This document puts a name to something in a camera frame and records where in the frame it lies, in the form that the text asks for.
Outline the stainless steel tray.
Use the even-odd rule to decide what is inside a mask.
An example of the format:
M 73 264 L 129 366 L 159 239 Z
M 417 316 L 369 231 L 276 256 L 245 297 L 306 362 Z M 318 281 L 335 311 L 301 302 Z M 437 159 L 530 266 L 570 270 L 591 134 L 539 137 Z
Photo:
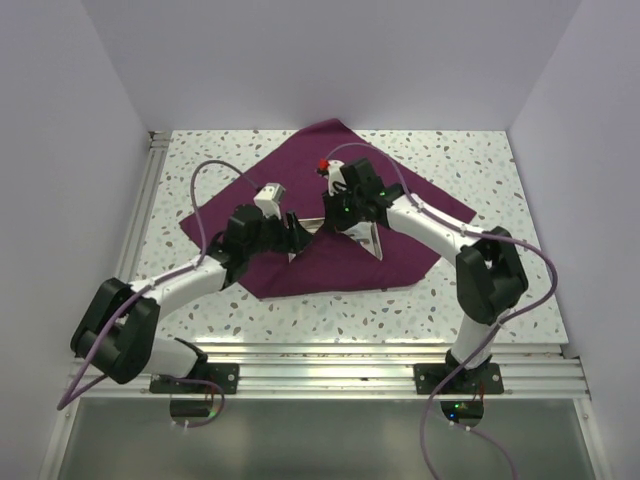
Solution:
M 300 219 L 301 227 L 311 236 L 311 240 L 320 232 L 325 222 L 324 217 Z M 346 231 L 339 231 L 339 235 L 348 237 L 369 254 L 381 261 L 384 258 L 378 225 L 372 222 L 360 222 Z

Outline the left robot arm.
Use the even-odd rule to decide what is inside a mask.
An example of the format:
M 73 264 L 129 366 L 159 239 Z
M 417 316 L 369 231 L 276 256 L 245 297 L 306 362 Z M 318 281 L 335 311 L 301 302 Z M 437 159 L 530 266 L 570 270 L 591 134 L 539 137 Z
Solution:
M 208 379 L 204 354 L 184 340 L 159 338 L 159 321 L 238 282 L 254 256 L 298 254 L 312 238 L 292 211 L 280 219 L 241 205 L 206 251 L 182 266 L 147 281 L 103 282 L 71 338 L 71 350 L 118 384 L 150 373 L 170 376 L 185 392 L 197 392 Z

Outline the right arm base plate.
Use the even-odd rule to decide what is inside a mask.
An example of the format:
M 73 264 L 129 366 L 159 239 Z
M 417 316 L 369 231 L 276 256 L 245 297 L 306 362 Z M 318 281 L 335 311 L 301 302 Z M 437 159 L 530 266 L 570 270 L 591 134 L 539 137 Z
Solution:
M 431 395 L 439 383 L 449 375 L 452 367 L 444 363 L 419 363 L 413 366 L 413 379 L 418 395 Z M 476 369 L 462 369 L 449 380 L 438 394 L 500 395 L 505 392 L 501 370 L 498 364 L 488 363 Z

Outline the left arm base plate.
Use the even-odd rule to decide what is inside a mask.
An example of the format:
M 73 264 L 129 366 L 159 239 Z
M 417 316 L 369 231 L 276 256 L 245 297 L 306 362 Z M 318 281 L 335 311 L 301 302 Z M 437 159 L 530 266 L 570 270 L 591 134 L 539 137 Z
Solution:
M 186 378 L 158 375 L 149 386 L 153 394 L 235 394 L 240 379 L 237 363 L 202 363 L 194 367 Z

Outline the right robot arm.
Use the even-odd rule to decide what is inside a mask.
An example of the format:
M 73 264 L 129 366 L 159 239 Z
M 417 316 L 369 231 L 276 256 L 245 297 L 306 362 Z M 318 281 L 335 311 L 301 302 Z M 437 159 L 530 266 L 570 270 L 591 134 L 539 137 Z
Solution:
M 445 379 L 454 391 L 470 391 L 480 382 L 480 367 L 491 356 L 489 332 L 528 289 L 510 233 L 502 227 L 489 232 L 468 228 L 407 187 L 386 186 L 366 158 L 350 164 L 323 160 L 317 173 L 327 179 L 326 229 L 348 234 L 366 224 L 381 226 L 419 242 L 455 268 L 464 317 L 448 353 Z

